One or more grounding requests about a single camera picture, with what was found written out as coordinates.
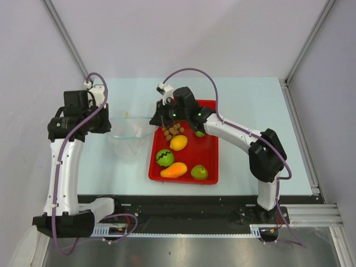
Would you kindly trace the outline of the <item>clear zip top bag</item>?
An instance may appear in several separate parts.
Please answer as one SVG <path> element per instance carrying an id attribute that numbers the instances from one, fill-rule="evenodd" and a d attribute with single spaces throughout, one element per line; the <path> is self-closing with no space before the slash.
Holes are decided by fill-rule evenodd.
<path id="1" fill-rule="evenodd" d="M 111 131 L 108 133 L 110 147 L 120 160 L 133 161 L 141 146 L 157 127 L 150 125 L 151 118 L 125 113 L 110 117 Z"/>

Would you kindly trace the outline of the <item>yellow lemon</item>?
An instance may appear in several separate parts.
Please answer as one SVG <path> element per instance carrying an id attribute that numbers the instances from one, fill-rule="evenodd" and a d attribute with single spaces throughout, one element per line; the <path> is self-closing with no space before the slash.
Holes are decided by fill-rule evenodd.
<path id="1" fill-rule="evenodd" d="M 171 139 L 170 149 L 174 151 L 180 151 L 184 149 L 187 145 L 187 137 L 184 135 L 178 135 Z"/>

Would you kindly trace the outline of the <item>green guava black stripe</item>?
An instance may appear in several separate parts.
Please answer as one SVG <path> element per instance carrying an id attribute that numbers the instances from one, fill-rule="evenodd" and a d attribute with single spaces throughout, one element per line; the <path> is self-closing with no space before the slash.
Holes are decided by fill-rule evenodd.
<path id="1" fill-rule="evenodd" d="M 156 163 L 161 167 L 169 167 L 174 160 L 174 154 L 168 149 L 162 149 L 156 154 Z"/>

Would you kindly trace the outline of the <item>green sugar apple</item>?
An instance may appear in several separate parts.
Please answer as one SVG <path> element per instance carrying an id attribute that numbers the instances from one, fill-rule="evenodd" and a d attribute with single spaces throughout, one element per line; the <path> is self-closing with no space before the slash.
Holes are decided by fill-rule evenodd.
<path id="1" fill-rule="evenodd" d="M 203 133 L 203 132 L 201 132 L 201 131 L 195 132 L 195 135 L 196 135 L 197 137 L 199 137 L 199 138 L 202 138 L 202 137 L 206 136 L 206 134 Z"/>

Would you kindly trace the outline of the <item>orange papaya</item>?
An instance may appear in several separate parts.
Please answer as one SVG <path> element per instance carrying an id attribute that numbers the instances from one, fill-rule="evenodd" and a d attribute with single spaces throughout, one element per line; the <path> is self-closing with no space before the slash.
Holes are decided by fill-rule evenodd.
<path id="1" fill-rule="evenodd" d="M 185 163 L 176 162 L 160 172 L 160 176 L 164 178 L 178 178 L 187 172 Z"/>

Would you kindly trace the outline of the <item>green pear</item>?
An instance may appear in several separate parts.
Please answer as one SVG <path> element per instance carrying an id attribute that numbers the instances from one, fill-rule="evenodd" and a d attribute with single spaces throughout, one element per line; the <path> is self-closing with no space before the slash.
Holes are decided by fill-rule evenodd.
<path id="1" fill-rule="evenodd" d="M 208 175 L 208 170 L 203 165 L 196 165 L 191 169 L 191 176 L 195 180 L 206 180 Z"/>

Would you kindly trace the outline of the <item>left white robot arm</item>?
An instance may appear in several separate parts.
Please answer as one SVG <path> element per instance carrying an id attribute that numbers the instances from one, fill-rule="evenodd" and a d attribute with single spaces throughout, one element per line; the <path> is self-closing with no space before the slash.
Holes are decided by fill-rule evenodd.
<path id="1" fill-rule="evenodd" d="M 51 176 L 43 214 L 32 224 L 51 238 L 88 238 L 104 217 L 110 222 L 122 218 L 123 209 L 110 197 L 79 204 L 78 167 L 85 137 L 111 131 L 104 86 L 66 91 L 64 105 L 50 120 L 47 130 L 51 148 Z"/>

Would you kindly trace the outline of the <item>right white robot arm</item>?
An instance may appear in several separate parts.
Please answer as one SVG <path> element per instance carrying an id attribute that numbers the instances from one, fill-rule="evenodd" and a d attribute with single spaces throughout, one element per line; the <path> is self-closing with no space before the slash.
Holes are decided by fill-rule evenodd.
<path id="1" fill-rule="evenodd" d="M 256 215 L 262 223 L 276 218 L 279 207 L 279 180 L 287 169 L 286 153 L 275 131 L 259 132 L 236 125 L 221 117 L 217 109 L 200 106 L 188 87 L 174 89 L 161 83 L 157 91 L 162 99 L 150 120 L 154 126 L 172 126 L 184 121 L 195 132 L 216 136 L 240 148 L 249 157 L 249 168 L 258 180 Z"/>

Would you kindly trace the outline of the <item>brown longan bunch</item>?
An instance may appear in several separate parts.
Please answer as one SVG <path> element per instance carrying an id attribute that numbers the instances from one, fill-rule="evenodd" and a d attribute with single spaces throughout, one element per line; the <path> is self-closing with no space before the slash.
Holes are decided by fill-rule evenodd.
<path id="1" fill-rule="evenodd" d="M 163 127 L 162 132 L 164 134 L 165 140 L 170 141 L 174 137 L 182 134 L 184 132 L 184 128 L 180 123 L 175 123 L 171 127 Z"/>

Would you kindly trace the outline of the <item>red plastic tray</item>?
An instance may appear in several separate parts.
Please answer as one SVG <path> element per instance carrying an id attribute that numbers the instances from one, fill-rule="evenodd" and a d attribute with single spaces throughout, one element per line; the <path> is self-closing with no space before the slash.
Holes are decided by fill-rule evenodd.
<path id="1" fill-rule="evenodd" d="M 187 146 L 181 151 L 174 151 L 173 154 L 176 162 L 186 164 L 187 173 L 178 178 L 160 176 L 160 172 L 164 168 L 156 163 L 156 154 L 162 149 L 168 149 L 169 142 L 166 140 L 163 130 L 157 128 L 154 133 L 148 177 L 157 182 L 217 184 L 219 180 L 219 139 L 210 135 L 197 137 L 187 122 L 181 121 L 180 125 L 184 128 L 183 135 L 187 137 Z M 196 165 L 203 165 L 207 169 L 208 177 L 205 180 L 197 180 L 191 176 L 191 170 Z"/>

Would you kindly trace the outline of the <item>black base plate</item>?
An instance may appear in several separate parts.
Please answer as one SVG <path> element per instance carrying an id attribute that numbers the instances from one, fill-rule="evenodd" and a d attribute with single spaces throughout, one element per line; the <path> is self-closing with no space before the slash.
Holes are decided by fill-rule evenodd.
<path id="1" fill-rule="evenodd" d="M 286 220 L 286 207 L 264 211 L 258 207 L 256 196 L 143 196 L 143 195 L 79 195 L 81 204 L 99 198 L 114 199 L 114 212 L 126 212 L 136 216 L 167 217 L 169 219 L 220 219 L 226 217 L 237 221 L 254 221 L 267 224 Z"/>

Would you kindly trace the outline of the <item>aluminium rail frame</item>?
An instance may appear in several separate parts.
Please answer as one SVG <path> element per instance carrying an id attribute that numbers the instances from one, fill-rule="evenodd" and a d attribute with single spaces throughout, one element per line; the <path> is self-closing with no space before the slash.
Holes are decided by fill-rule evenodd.
<path id="1" fill-rule="evenodd" d="M 286 208 L 292 227 L 340 227 L 343 221 L 336 204 L 289 204 Z"/>

